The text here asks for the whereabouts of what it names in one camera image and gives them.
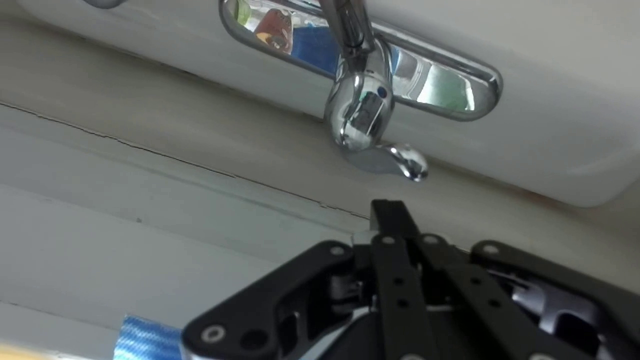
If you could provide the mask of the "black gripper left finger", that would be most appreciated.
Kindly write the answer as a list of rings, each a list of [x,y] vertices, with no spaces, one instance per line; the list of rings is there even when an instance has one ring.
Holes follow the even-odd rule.
[[[323,240],[231,294],[182,330],[185,360],[402,360],[426,357],[410,245],[417,226],[400,200],[370,204],[374,237]]]

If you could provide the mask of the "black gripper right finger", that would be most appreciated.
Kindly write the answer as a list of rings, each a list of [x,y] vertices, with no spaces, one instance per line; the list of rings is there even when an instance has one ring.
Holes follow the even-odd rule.
[[[640,299],[495,240],[415,240],[430,277],[481,325],[497,360],[640,360]]]

